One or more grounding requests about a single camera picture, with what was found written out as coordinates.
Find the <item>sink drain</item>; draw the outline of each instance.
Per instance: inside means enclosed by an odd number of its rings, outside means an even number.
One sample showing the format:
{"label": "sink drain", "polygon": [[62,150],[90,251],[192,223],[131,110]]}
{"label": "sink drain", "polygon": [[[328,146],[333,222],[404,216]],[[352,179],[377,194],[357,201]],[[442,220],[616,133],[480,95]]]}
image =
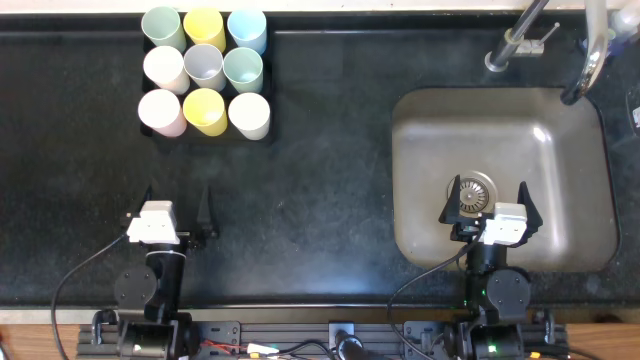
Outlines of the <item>sink drain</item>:
{"label": "sink drain", "polygon": [[[447,187],[447,197],[451,194],[454,179],[451,179]],[[460,210],[462,212],[477,216],[483,210],[491,211],[497,196],[498,192],[493,181],[485,174],[477,171],[460,174]]]}

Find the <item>white wall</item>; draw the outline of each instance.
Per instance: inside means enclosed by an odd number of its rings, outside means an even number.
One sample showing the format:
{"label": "white wall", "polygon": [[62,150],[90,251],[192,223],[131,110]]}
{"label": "white wall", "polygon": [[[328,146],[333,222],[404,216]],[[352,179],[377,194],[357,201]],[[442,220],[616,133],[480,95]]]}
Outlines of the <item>white wall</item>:
{"label": "white wall", "polygon": [[[620,8],[640,0],[606,0]],[[170,5],[180,11],[213,6],[221,11],[257,7],[264,11],[388,11],[388,10],[522,10],[531,0],[0,0],[0,13],[144,12]],[[583,0],[551,0],[546,9],[580,9]]]}

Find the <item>stainless steel sink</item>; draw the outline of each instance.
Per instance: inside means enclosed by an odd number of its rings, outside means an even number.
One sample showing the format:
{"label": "stainless steel sink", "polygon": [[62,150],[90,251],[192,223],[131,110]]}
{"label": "stainless steel sink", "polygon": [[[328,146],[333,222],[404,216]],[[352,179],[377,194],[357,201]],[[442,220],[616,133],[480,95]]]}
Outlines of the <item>stainless steel sink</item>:
{"label": "stainless steel sink", "polygon": [[544,225],[509,250],[510,265],[534,271],[590,271],[614,256],[618,232],[598,112],[561,89],[425,89],[393,111],[396,242],[430,267],[455,254],[438,216],[455,175],[461,209],[490,212],[516,202],[526,181]]}

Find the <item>black countertop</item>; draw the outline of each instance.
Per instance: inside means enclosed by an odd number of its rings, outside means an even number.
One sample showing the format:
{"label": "black countertop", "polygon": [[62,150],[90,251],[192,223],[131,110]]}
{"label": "black countertop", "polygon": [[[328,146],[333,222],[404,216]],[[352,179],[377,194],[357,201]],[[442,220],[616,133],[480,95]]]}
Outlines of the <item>black countertop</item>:
{"label": "black countertop", "polygon": [[[204,186],[212,190],[222,236],[189,254],[183,306],[384,303],[423,271],[393,234],[391,111],[400,97],[425,87],[561,87],[582,67],[583,15],[566,14],[532,30],[561,21],[544,56],[487,71],[484,55],[516,19],[270,16],[275,143],[159,151],[138,129],[136,17],[3,18],[0,305],[47,305],[69,269],[117,236],[119,217],[149,184],[181,218],[195,214]],[[640,49],[628,49],[589,94],[604,124],[618,254],[600,272],[534,273],[534,304],[640,300],[638,63]],[[119,244],[72,278],[61,303],[113,305],[117,274],[143,261],[143,249]],[[440,272],[400,302],[458,306],[462,285],[459,273]]]}

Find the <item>wooden table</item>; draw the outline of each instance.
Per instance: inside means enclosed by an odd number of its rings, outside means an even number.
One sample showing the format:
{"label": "wooden table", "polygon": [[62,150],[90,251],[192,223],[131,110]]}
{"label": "wooden table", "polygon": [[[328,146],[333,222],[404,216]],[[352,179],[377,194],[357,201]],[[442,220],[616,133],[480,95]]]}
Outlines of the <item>wooden table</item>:
{"label": "wooden table", "polygon": [[[59,329],[65,350],[72,356],[79,326],[62,325]],[[568,332],[572,347],[602,359],[640,358],[640,324],[575,324],[568,326]],[[60,359],[50,325],[0,325],[0,334],[11,360]]]}

